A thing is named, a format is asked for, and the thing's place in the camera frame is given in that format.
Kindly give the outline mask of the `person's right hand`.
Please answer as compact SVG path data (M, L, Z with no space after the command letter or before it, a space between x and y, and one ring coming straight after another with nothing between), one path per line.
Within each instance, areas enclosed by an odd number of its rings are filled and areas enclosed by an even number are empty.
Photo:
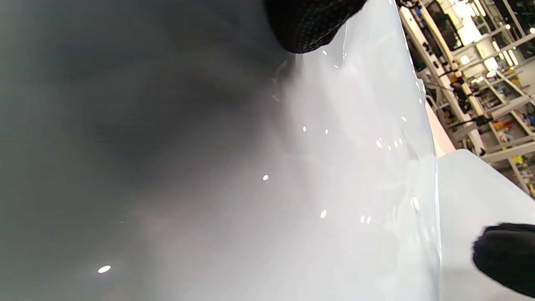
M535 297L535 227L501 223L485 227L474 241L475 267L516 293Z

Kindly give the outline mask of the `person's left hand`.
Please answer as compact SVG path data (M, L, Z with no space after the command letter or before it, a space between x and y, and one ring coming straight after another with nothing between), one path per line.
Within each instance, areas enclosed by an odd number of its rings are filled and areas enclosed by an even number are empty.
M329 44L365 0L264 0L266 17L279 44L305 54Z

